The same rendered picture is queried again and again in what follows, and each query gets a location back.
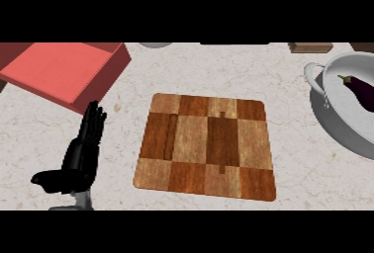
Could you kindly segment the red open box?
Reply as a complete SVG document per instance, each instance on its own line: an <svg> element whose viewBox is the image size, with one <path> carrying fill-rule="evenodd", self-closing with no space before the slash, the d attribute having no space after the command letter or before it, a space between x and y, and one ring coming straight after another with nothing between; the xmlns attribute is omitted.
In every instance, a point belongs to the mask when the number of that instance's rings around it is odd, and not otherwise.
<svg viewBox="0 0 374 253"><path fill-rule="evenodd" d="M83 115L131 60L123 42L0 42L0 80Z"/></svg>

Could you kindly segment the brown wooden block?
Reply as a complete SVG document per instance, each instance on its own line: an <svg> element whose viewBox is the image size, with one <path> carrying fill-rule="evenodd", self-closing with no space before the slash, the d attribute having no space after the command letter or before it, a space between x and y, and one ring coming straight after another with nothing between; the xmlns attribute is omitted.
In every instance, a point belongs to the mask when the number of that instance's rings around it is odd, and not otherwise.
<svg viewBox="0 0 374 253"><path fill-rule="evenodd" d="M329 53L333 49L332 42L290 42L292 53Z"/></svg>

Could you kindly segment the grey round object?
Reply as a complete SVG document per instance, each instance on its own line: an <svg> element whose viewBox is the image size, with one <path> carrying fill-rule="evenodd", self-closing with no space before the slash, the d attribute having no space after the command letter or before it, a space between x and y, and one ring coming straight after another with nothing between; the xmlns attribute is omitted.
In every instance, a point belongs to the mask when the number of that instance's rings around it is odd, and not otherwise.
<svg viewBox="0 0 374 253"><path fill-rule="evenodd" d="M172 44L172 42L140 42L147 48L163 48Z"/></svg>

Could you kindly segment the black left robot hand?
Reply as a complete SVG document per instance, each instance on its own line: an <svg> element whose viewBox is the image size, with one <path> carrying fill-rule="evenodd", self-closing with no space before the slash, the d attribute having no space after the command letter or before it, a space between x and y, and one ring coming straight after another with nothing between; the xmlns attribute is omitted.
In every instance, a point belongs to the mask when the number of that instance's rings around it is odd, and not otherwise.
<svg viewBox="0 0 374 253"><path fill-rule="evenodd" d="M70 142L63 168L39 172L32 183L41 185L48 194L81 193L91 189L97 177L100 143L107 113L98 102L88 104L78 137Z"/></svg>

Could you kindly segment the purple eggplant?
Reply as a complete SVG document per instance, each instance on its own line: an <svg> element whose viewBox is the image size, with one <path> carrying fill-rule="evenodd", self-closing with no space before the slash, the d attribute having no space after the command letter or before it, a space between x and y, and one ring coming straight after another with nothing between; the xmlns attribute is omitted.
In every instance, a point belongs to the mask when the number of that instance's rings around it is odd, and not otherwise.
<svg viewBox="0 0 374 253"><path fill-rule="evenodd" d="M355 76L339 75L339 78L344 80L345 87L353 91L363 108L374 113L374 86Z"/></svg>

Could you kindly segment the dark brown object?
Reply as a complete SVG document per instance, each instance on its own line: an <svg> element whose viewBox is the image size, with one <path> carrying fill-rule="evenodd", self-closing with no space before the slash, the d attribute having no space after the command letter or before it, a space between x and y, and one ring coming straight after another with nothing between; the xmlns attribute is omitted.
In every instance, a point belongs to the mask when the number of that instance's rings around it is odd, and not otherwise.
<svg viewBox="0 0 374 253"><path fill-rule="evenodd" d="M366 51L374 53L374 42L354 42L351 46L355 51Z"/></svg>

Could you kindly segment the white pot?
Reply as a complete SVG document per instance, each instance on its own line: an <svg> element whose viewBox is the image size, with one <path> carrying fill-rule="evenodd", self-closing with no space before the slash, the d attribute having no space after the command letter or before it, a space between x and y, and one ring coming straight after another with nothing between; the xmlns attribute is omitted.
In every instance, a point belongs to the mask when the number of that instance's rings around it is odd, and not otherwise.
<svg viewBox="0 0 374 253"><path fill-rule="evenodd" d="M363 157L374 160L374 113L360 105L341 76L355 76L374 86L374 53L353 51L327 64L310 63L305 76L313 86L317 120L333 139Z"/></svg>

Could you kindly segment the wooden checkered cutting board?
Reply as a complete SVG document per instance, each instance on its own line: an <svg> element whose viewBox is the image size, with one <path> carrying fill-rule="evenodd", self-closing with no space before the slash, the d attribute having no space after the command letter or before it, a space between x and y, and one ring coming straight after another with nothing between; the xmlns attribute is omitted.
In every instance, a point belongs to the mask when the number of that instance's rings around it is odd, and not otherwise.
<svg viewBox="0 0 374 253"><path fill-rule="evenodd" d="M140 189L274 201L265 104L156 94L134 185Z"/></svg>

